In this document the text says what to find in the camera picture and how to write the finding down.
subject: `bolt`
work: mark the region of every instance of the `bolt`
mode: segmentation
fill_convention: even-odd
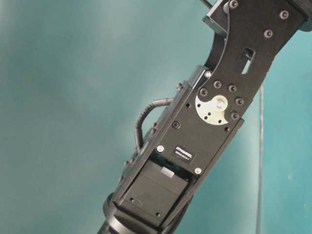
[[[237,1],[237,0],[232,0],[232,1],[230,1],[229,7],[230,7],[232,10],[236,9],[236,8],[238,7],[238,1]]]
[[[216,81],[214,82],[214,87],[215,87],[216,89],[221,88],[221,87],[222,87],[222,82],[219,81],[219,80],[216,80]]]
[[[177,84],[176,89],[178,90],[178,92],[181,92],[183,89],[183,85],[181,83]]]
[[[264,37],[270,39],[271,37],[273,37],[273,31],[271,29],[265,30]]]
[[[165,151],[165,147],[163,147],[162,145],[158,145],[156,150],[157,150],[157,152],[162,153]]]
[[[180,123],[178,121],[174,121],[172,123],[172,127],[175,128],[175,129],[178,129],[178,128],[180,128]]]
[[[204,76],[205,76],[205,78],[209,79],[212,74],[213,73],[211,71],[207,71],[207,72],[205,72]]]
[[[197,168],[195,168],[194,172],[196,175],[200,175],[202,173],[202,169],[197,167]]]
[[[235,85],[231,84],[231,85],[229,85],[229,91],[230,91],[231,93],[234,93],[234,92],[237,91],[237,87],[236,87]]]
[[[199,92],[203,97],[208,95],[208,90],[206,88],[201,88]]]
[[[244,104],[244,99],[242,99],[241,97],[237,97],[235,99],[235,103],[236,103],[236,105],[241,106]]]
[[[232,120],[236,121],[239,119],[239,114],[237,112],[232,112],[231,118],[232,118]]]
[[[289,12],[284,10],[284,11],[281,11],[281,13],[279,13],[279,17],[282,19],[282,20],[287,20],[288,17],[289,17]]]

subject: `teal background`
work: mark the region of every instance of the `teal background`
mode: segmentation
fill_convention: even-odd
[[[0,232],[96,233],[134,122],[205,61],[197,0],[0,0]],[[265,83],[262,233],[310,233],[312,35]],[[161,110],[144,125],[147,130]],[[255,233],[259,97],[176,233]]]

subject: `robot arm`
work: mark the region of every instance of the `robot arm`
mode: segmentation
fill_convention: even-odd
[[[152,102],[136,124],[136,152],[104,203],[98,234],[171,234],[231,142],[281,48],[312,30],[312,0],[218,0],[204,22],[214,43],[173,99]],[[168,106],[142,137],[145,117]]]

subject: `cable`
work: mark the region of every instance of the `cable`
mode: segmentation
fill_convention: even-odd
[[[212,5],[207,1],[207,0],[200,0],[206,7],[208,7],[209,9],[212,8]]]
[[[164,99],[152,101],[143,109],[141,114],[138,116],[137,121],[136,121],[136,128],[135,128],[136,151],[138,154],[140,153],[140,150],[143,146],[143,133],[142,133],[143,121],[146,119],[148,114],[155,107],[169,106],[171,102],[172,102],[172,98],[164,98]]]

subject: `dynamixel label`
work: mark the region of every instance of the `dynamixel label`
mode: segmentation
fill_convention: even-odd
[[[193,153],[191,153],[190,151],[186,150],[185,148],[183,148],[182,146],[177,145],[173,151],[173,154],[180,160],[182,160],[183,162],[190,164],[195,155]]]

